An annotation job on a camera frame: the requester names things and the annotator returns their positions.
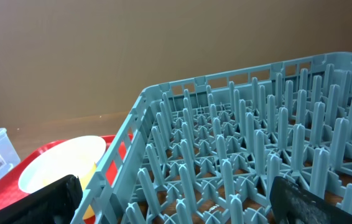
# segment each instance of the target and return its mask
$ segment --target yellow object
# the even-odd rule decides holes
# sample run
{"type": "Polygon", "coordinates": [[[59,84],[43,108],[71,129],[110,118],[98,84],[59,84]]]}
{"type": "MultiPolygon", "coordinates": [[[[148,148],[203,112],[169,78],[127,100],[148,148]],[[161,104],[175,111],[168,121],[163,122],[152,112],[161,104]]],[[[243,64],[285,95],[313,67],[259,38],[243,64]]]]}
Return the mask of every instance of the yellow object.
{"type": "MultiPolygon", "coordinates": [[[[57,163],[56,166],[52,166],[51,169],[47,169],[46,172],[44,172],[44,178],[42,179],[44,186],[49,185],[68,174],[73,174],[79,178],[82,190],[86,188],[95,173],[96,164],[93,163],[93,165],[91,165],[90,162],[86,162],[81,158],[67,158],[67,161],[61,161],[57,163]]],[[[83,219],[88,219],[93,215],[95,215],[95,213],[89,205],[83,215],[83,219]]]]}

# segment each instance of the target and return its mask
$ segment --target wooden table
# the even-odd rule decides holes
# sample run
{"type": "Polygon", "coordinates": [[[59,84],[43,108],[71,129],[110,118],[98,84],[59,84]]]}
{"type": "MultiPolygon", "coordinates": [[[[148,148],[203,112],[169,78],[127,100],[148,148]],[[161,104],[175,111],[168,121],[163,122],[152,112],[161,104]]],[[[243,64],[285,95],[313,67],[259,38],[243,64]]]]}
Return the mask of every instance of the wooden table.
{"type": "MultiPolygon", "coordinates": [[[[11,127],[7,129],[7,134],[13,146],[15,147],[20,159],[25,159],[32,151],[36,150],[38,147],[43,146],[52,141],[59,139],[71,139],[83,135],[110,135],[116,134],[118,129],[121,127],[127,112],[116,113],[116,114],[104,114],[101,116],[88,116],[84,118],[77,119],[66,119],[60,121],[51,121],[42,124],[20,126],[20,127],[11,127]]],[[[343,185],[352,183],[352,177],[348,175],[342,175],[341,179],[343,185]]],[[[224,196],[224,189],[219,189],[219,194],[224,196]]],[[[166,192],[159,192],[158,198],[160,202],[163,202],[166,197],[166,192]]],[[[201,198],[201,195],[196,192],[197,200],[201,198]]],[[[325,193],[325,200],[330,202],[333,205],[336,205],[337,202],[341,202],[342,198],[333,195],[329,192],[325,193]]],[[[209,210],[215,203],[210,201],[206,202],[203,206],[199,208],[199,211],[203,212],[209,210]]],[[[147,203],[141,202],[139,206],[143,213],[147,212],[147,203]]],[[[176,203],[171,204],[163,213],[168,215],[174,214],[176,203]]],[[[246,200],[243,203],[243,208],[246,209],[251,207],[253,209],[258,209],[259,204],[253,200],[246,200]]],[[[198,217],[193,216],[194,223],[202,223],[198,217]]]]}

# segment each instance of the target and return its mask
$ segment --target white bowl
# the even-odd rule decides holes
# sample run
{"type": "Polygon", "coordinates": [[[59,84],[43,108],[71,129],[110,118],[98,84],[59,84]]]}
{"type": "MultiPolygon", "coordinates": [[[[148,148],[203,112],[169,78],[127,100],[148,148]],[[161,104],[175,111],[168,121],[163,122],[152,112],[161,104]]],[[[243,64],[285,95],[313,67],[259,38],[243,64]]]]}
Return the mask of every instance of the white bowl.
{"type": "Polygon", "coordinates": [[[48,172],[64,172],[63,176],[85,175],[94,163],[99,162],[105,150],[106,142],[98,136],[82,136],[60,143],[35,158],[24,169],[19,178],[19,188],[32,194],[45,187],[44,178],[50,175],[48,172]],[[84,166],[86,169],[78,169],[81,160],[90,165],[84,166]],[[76,169],[64,169],[65,166],[76,169]]]}

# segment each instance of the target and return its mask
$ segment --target wall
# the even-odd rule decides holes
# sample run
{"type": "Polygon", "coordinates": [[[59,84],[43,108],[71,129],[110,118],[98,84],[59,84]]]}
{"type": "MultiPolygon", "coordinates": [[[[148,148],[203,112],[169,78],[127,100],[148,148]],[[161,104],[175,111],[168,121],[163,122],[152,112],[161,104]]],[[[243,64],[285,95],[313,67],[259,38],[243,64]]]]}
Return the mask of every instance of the wall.
{"type": "Polygon", "coordinates": [[[352,51],[352,1],[0,0],[0,126],[115,113],[149,85],[352,51]]]}

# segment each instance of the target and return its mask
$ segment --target red tray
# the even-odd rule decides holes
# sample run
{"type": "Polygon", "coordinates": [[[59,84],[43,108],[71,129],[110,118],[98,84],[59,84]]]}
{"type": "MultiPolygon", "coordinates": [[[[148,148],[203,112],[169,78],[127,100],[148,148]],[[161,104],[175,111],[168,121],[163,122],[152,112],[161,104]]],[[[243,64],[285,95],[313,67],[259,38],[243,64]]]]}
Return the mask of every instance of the red tray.
{"type": "MultiPolygon", "coordinates": [[[[102,138],[106,141],[107,147],[106,150],[108,149],[108,146],[112,143],[114,139],[114,135],[111,136],[102,136],[102,138]]],[[[2,179],[0,179],[0,209],[5,208],[8,205],[11,205],[12,203],[24,198],[25,196],[28,196],[27,193],[21,191],[19,189],[19,177],[22,173],[22,171],[39,155],[44,153],[45,151],[48,151],[49,149],[53,148],[54,146],[64,142],[66,140],[58,140],[54,141],[51,143],[48,143],[37,150],[35,150],[33,153],[31,153],[26,159],[24,159],[19,165],[17,165],[13,170],[11,170],[8,174],[6,174],[2,179]]],[[[121,155],[121,158],[123,159],[126,153],[126,149],[124,144],[122,143],[121,146],[118,149],[119,154],[121,155]]],[[[107,173],[106,177],[109,181],[110,184],[113,183],[113,180],[116,177],[118,170],[116,168],[115,163],[111,163],[107,173]]],[[[95,217],[89,218],[85,220],[86,223],[94,223],[95,222],[95,217]]]]}

